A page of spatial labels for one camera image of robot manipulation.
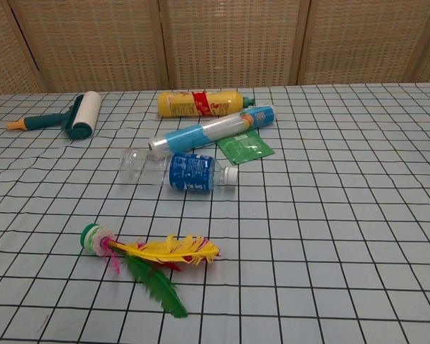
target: yellow bottle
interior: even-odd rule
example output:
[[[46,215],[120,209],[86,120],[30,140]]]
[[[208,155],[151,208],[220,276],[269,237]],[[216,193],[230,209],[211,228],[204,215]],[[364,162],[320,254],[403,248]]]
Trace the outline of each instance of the yellow bottle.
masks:
[[[165,92],[158,98],[162,117],[226,116],[255,105],[255,99],[242,97],[237,91]]]

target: teal handle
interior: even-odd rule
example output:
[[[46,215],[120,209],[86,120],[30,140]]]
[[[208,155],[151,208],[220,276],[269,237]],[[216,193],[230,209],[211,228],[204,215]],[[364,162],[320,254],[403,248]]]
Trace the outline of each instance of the teal handle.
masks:
[[[66,113],[52,113],[50,115],[27,117],[24,119],[24,124],[26,125],[27,130],[42,129],[61,125],[62,122],[67,120],[69,115],[70,111]]]

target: green packet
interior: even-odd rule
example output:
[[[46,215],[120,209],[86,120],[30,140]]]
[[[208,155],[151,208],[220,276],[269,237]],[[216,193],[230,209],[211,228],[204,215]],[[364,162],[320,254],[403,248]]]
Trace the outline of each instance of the green packet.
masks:
[[[258,136],[255,130],[232,138],[222,138],[216,144],[233,165],[274,154],[274,151]]]

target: green bottle cap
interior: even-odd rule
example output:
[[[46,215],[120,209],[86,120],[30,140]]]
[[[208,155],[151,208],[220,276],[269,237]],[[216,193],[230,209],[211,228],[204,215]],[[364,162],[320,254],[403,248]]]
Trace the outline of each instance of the green bottle cap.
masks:
[[[80,238],[80,243],[81,243],[81,247],[85,248],[85,237],[86,234],[88,233],[89,230],[91,230],[91,228],[93,228],[94,226],[97,226],[97,224],[88,224],[85,229],[83,229],[83,232],[81,233],[81,238]]]
[[[249,106],[255,106],[255,99],[244,97],[244,104],[242,105],[242,107],[247,108]]]

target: grid tablecloth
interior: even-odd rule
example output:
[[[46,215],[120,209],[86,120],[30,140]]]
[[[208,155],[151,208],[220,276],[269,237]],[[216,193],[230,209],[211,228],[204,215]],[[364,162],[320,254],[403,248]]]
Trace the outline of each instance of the grid tablecloth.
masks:
[[[103,93],[80,141],[4,130],[76,94],[0,97],[0,343],[430,343],[430,84],[239,91],[275,105],[275,154],[198,194],[118,179],[124,148],[197,123],[158,117],[158,92]],[[213,239],[217,261],[168,273],[189,316],[82,251],[91,222]]]

